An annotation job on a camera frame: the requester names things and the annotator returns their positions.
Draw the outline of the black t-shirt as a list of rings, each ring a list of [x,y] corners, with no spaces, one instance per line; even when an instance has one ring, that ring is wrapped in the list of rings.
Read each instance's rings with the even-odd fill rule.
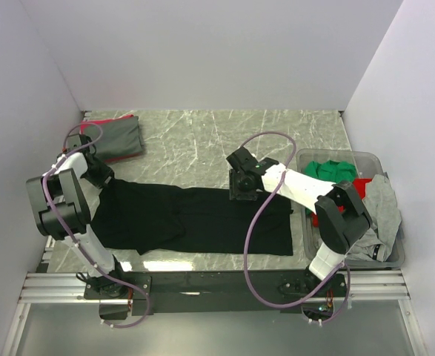
[[[253,216],[268,198],[232,201],[225,189],[115,179],[99,195],[91,227],[106,248],[241,254]]]

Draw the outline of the black base beam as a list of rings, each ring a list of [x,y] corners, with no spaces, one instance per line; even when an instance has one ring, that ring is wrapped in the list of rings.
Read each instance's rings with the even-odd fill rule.
[[[250,271],[158,271],[114,273],[123,283],[78,272],[84,298],[99,302],[107,321],[155,313],[256,312],[279,310],[329,319],[334,302],[347,300],[350,282],[340,272],[320,289],[303,269]]]

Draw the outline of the green t-shirt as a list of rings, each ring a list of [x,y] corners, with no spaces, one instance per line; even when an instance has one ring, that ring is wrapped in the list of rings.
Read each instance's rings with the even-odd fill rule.
[[[321,181],[334,183],[353,182],[357,178],[355,165],[346,161],[328,160],[324,163],[310,161],[304,168],[303,173]]]

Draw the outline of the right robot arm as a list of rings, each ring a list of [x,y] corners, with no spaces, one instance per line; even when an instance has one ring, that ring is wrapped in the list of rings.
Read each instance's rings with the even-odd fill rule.
[[[275,159],[258,160],[247,148],[240,147],[227,157],[230,198],[251,200],[258,191],[270,195],[251,220],[245,238],[244,255],[257,220],[276,196],[288,198],[315,213],[322,244],[307,267],[305,287],[315,296],[331,287],[330,275],[340,268],[353,245],[372,225],[362,198],[352,182],[326,182],[289,169]]]

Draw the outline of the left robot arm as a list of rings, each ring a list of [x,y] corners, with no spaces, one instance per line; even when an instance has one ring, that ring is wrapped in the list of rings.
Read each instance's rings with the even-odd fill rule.
[[[27,194],[40,234],[68,246],[84,263],[86,274],[76,277],[100,297],[125,297],[128,280],[118,260],[93,232],[92,217],[79,180],[103,189],[113,170],[93,152],[93,140],[80,133],[65,140],[65,147],[50,170],[26,181]]]

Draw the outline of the red t-shirt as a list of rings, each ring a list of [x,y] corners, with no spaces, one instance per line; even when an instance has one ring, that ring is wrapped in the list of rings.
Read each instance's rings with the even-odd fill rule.
[[[368,183],[370,183],[372,179],[366,179],[366,178],[356,178],[353,181],[353,185],[359,195],[359,197],[363,200],[366,196],[366,186]],[[315,213],[311,212],[311,225],[315,228],[319,226],[319,220]]]

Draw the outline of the aluminium rail frame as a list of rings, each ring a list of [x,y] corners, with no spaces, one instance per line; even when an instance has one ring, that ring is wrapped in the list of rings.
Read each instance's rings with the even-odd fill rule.
[[[137,182],[183,187],[228,184],[225,157],[250,135],[257,154],[283,159],[291,135],[300,148],[349,150],[338,111],[139,111],[146,154],[115,164]],[[279,311],[156,314],[114,330],[82,299],[79,261],[48,241],[45,274],[29,274],[21,290],[6,355],[424,355],[402,272],[353,271],[349,304],[324,326]]]

